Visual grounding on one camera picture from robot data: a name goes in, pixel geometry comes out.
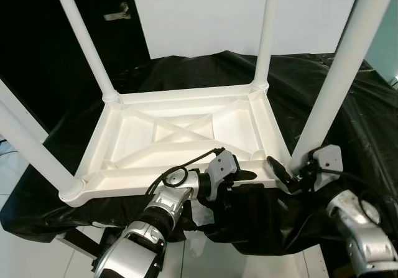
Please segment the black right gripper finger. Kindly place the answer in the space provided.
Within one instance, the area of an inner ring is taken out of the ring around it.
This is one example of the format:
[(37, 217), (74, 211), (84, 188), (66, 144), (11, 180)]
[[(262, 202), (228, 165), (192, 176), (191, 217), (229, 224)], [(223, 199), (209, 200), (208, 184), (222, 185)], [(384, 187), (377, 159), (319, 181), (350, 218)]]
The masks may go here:
[(291, 176), (284, 165), (278, 160), (274, 159), (273, 156), (267, 156), (267, 164), (271, 168), (271, 171), (277, 178), (277, 187), (282, 191), (294, 191), (295, 190), (295, 179)]

